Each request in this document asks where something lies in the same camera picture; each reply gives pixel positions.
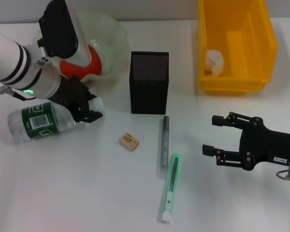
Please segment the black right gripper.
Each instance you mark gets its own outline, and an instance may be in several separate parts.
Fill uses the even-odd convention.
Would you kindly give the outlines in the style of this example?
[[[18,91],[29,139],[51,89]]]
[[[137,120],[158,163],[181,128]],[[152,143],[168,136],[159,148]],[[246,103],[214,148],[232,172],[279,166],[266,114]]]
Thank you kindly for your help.
[[[290,163],[290,134],[265,127],[263,120],[230,112],[212,116],[212,125],[242,130],[239,152],[225,151],[209,145],[202,146],[205,156],[215,157],[217,166],[238,167],[251,171],[260,162],[288,166]]]

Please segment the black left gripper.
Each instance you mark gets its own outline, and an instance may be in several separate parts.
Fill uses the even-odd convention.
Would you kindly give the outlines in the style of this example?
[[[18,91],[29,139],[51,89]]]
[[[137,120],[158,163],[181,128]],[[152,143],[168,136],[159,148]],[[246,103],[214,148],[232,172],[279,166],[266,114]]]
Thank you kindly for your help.
[[[67,79],[61,75],[59,87],[49,100],[68,109],[75,122],[92,123],[103,116],[89,108],[94,106],[96,98],[76,76]]]

